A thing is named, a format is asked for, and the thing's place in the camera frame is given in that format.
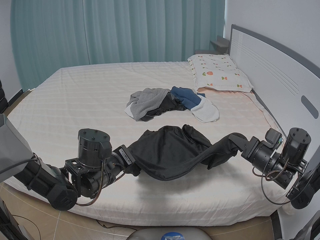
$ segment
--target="teal curtain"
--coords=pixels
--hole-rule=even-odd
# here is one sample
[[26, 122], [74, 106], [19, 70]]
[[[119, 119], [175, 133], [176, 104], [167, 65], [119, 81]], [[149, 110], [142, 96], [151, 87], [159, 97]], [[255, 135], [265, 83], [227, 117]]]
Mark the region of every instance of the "teal curtain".
[[223, 35], [224, 7], [225, 0], [12, 0], [22, 89], [62, 67], [186, 61]]
[[11, 39], [22, 89], [62, 67], [88, 65], [83, 0], [12, 0]]
[[223, 35], [225, 0], [83, 0], [91, 64], [186, 61]]

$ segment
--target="black garment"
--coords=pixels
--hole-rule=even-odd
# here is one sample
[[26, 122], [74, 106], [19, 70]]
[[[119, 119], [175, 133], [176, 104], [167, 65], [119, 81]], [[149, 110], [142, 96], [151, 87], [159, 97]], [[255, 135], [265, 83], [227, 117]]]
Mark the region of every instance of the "black garment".
[[172, 111], [172, 110], [183, 111], [186, 109], [187, 108], [181, 104], [181, 101], [178, 98], [176, 98], [173, 94], [168, 92], [165, 98], [163, 99], [162, 103], [160, 104], [160, 107], [158, 107], [157, 109], [148, 111], [146, 115], [141, 118], [141, 120], [146, 122], [151, 120], [155, 116], [161, 115], [166, 111]]
[[[231, 134], [246, 139], [240, 133]], [[170, 181], [187, 174], [198, 163], [207, 165], [209, 170], [237, 154], [238, 147], [228, 139], [229, 135], [211, 145], [204, 135], [187, 124], [182, 129], [164, 126], [158, 131], [146, 130], [128, 147], [136, 162], [127, 172], [137, 176], [142, 169], [155, 179]]]

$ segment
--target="bed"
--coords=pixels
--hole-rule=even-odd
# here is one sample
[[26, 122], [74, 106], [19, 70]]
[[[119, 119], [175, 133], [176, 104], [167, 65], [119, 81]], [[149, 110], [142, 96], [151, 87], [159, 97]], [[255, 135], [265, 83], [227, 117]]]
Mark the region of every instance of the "bed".
[[[231, 40], [230, 56], [259, 90], [261, 78], [250, 71], [252, 67], [244, 60], [244, 55], [240, 56], [239, 45], [233, 42], [241, 44], [236, 31]], [[155, 131], [164, 125], [189, 124], [211, 143], [232, 132], [242, 133], [247, 138], [254, 135], [262, 140], [270, 127], [281, 131], [272, 117], [277, 111], [274, 108], [267, 111], [263, 106], [266, 104], [258, 102], [252, 92], [202, 91], [219, 109], [219, 120], [210, 123], [199, 122], [189, 110], [166, 112], [149, 122], [136, 122], [124, 112], [131, 93], [146, 87], [170, 89], [172, 86], [194, 87], [188, 62], [62, 68], [24, 98], [8, 118], [31, 149], [46, 163], [57, 167], [62, 167], [65, 159], [77, 155], [77, 135], [81, 128], [108, 133], [114, 148], [121, 144], [129, 146], [145, 130]], [[264, 100], [270, 107], [269, 100]], [[285, 132], [288, 126], [282, 127]], [[172, 181], [158, 181], [144, 172], [138, 177], [126, 175], [108, 186], [92, 206], [75, 206], [70, 211], [107, 222], [140, 226], [220, 226], [255, 216], [269, 216], [278, 206], [265, 199], [260, 178], [251, 170], [251, 164], [238, 154], [211, 170], [200, 164]], [[35, 192], [29, 192], [15, 178], [6, 183], [46, 201]], [[265, 182], [264, 188], [270, 199], [281, 203], [286, 201], [290, 185], [283, 190], [274, 182]], [[81, 197], [78, 201], [88, 200]]]

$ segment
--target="gray cloth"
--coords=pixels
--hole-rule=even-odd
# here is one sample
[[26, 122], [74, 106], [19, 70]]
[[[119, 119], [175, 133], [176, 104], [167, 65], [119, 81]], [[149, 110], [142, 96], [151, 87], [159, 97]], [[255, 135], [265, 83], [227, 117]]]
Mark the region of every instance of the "gray cloth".
[[130, 111], [133, 114], [133, 119], [138, 121], [144, 117], [148, 111], [160, 107], [161, 102], [168, 92], [170, 92], [169, 89], [146, 88], [143, 91], [136, 91], [131, 94], [127, 106], [132, 103]]

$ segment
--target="blue sticker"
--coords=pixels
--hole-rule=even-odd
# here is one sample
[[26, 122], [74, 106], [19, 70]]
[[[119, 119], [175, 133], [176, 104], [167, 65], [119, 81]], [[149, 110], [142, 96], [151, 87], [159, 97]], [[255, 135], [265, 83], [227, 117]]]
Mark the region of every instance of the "blue sticker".
[[184, 236], [177, 232], [169, 232], [163, 235], [161, 240], [185, 240]]

